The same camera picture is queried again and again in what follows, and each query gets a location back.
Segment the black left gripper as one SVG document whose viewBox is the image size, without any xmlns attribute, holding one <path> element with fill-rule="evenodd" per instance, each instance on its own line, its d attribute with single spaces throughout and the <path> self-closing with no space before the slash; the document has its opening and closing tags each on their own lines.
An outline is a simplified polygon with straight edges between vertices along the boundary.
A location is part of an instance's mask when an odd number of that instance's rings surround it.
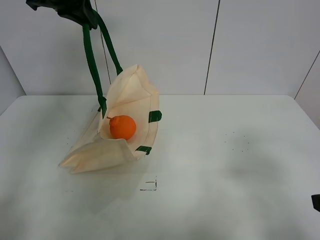
<svg viewBox="0 0 320 240">
<path fill-rule="evenodd" d="M 39 7 L 53 9 L 57 14 L 89 29 L 97 29 L 98 20 L 90 0 L 26 0 L 26 4 L 36 11 Z"/>
</svg>

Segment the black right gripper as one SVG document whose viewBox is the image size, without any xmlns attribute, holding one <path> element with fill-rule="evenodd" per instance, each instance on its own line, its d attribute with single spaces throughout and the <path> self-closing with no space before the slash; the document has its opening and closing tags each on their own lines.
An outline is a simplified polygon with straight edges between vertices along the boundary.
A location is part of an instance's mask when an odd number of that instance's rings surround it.
<svg viewBox="0 0 320 240">
<path fill-rule="evenodd" d="M 314 194 L 311 196 L 313 208 L 320 212 L 320 194 Z"/>
</svg>

